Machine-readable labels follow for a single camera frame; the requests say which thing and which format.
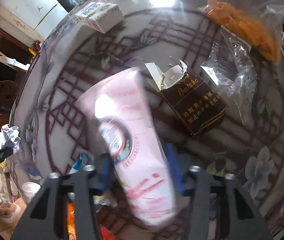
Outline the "dark brown cigarette pack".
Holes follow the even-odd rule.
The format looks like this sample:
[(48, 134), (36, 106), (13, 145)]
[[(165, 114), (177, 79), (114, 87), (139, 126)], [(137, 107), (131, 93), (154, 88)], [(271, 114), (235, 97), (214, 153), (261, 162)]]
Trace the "dark brown cigarette pack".
[(166, 101), (193, 135), (206, 132), (222, 121), (228, 105), (183, 61), (170, 59), (163, 72), (154, 62), (145, 63), (150, 85)]

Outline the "bag of orange snacks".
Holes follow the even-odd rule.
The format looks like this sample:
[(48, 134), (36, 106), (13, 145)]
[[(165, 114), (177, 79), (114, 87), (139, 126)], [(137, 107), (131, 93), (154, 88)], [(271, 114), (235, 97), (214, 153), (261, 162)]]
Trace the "bag of orange snacks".
[(268, 61), (281, 58), (284, 0), (207, 0), (204, 13)]

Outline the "white paper cup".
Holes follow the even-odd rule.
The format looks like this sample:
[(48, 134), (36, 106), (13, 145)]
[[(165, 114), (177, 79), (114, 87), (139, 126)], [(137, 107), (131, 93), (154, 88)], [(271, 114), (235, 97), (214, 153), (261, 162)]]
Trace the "white paper cup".
[(32, 198), (34, 198), (40, 188), (41, 186), (34, 182), (26, 182), (22, 185), (22, 191), (28, 204), (31, 202)]

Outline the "pink paper cup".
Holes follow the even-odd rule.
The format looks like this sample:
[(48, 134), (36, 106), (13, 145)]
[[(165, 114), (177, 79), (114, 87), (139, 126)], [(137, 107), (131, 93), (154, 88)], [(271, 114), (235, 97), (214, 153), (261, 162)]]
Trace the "pink paper cup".
[(177, 213), (167, 160), (155, 132), (139, 68), (98, 82), (77, 106), (107, 146), (132, 213), (161, 226)]

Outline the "blue yellow snack wrapper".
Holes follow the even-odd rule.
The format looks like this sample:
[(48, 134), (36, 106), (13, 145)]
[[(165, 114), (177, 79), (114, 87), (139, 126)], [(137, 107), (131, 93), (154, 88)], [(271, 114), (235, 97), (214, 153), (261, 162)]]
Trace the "blue yellow snack wrapper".
[(69, 174), (73, 174), (81, 170), (86, 165), (91, 165), (92, 159), (87, 153), (80, 153), (75, 162), (73, 163)]

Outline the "white refrigerator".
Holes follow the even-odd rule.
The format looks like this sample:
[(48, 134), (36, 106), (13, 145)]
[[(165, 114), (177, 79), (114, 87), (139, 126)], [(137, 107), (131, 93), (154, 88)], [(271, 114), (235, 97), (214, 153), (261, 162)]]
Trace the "white refrigerator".
[(0, 0), (0, 29), (31, 46), (45, 41), (67, 14), (58, 0)]

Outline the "clear crumpled plastic wrapper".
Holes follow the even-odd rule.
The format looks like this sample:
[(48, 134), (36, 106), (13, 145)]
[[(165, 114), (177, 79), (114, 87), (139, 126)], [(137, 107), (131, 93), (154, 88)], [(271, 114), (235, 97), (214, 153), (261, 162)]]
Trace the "clear crumpled plastic wrapper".
[(257, 87), (257, 73), (250, 59), (251, 46), (224, 26), (213, 41), (209, 57), (201, 69), (213, 81), (218, 95), (237, 106), (243, 125), (251, 122), (252, 100)]

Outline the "white paper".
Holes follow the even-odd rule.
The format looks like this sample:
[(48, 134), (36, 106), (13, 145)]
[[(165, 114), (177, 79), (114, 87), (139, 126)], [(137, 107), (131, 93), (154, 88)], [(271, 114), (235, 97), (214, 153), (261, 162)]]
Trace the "white paper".
[(5, 124), (0, 130), (0, 150), (4, 147), (13, 149), (13, 154), (21, 152), (21, 137), (18, 126)]

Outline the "white milk carton box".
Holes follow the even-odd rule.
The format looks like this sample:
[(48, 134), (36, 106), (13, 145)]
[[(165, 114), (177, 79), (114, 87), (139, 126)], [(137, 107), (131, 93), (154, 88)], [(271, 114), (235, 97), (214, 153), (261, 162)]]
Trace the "white milk carton box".
[(124, 20), (124, 15), (117, 4), (90, 2), (80, 9), (75, 17), (90, 29), (107, 33)]

